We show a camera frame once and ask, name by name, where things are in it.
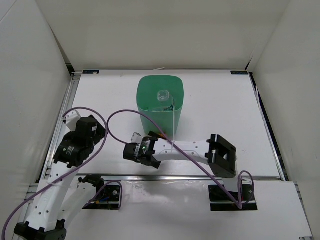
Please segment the clear plastic bottle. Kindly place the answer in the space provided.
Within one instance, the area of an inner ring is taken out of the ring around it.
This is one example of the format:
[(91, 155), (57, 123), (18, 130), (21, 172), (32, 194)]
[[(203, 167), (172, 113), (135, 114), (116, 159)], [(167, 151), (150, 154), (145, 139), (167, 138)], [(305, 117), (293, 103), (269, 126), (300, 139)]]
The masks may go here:
[(150, 109), (152, 112), (172, 112), (175, 110), (175, 100), (168, 90), (157, 93), (157, 101)]

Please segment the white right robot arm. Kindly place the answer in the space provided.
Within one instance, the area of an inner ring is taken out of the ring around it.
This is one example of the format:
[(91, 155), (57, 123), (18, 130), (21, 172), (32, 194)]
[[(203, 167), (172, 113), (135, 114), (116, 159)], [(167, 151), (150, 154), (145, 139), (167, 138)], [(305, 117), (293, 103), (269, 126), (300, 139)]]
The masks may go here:
[(237, 175), (236, 147), (219, 134), (207, 140), (171, 144), (157, 135), (142, 137), (134, 133), (123, 150), (123, 158), (158, 169), (163, 161), (188, 161), (208, 165), (216, 177), (233, 179)]

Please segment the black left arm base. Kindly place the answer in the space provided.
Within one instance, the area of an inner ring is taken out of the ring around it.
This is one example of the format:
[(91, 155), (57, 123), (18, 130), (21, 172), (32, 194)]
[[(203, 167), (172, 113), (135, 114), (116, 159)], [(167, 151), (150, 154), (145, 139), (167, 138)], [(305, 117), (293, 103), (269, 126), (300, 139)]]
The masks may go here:
[(123, 185), (120, 181), (105, 181), (101, 175), (89, 174), (84, 178), (79, 177), (78, 183), (89, 183), (95, 188), (95, 196), (82, 208), (83, 210), (121, 209), (123, 200)]

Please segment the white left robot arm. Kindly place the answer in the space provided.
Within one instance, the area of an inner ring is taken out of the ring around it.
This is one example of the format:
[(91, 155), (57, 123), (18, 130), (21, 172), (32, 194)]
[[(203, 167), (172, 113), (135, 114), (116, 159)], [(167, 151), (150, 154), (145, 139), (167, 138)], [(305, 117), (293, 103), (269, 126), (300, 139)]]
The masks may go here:
[(46, 186), (35, 193), (38, 200), (30, 215), (14, 228), (14, 234), (23, 240), (64, 240), (68, 225), (81, 209), (105, 194), (104, 180), (89, 174), (80, 178), (75, 192), (65, 198), (80, 168), (97, 155), (95, 146), (106, 142), (108, 127), (105, 120), (99, 122), (93, 115), (81, 117), (77, 109), (63, 117), (69, 132), (54, 154)]

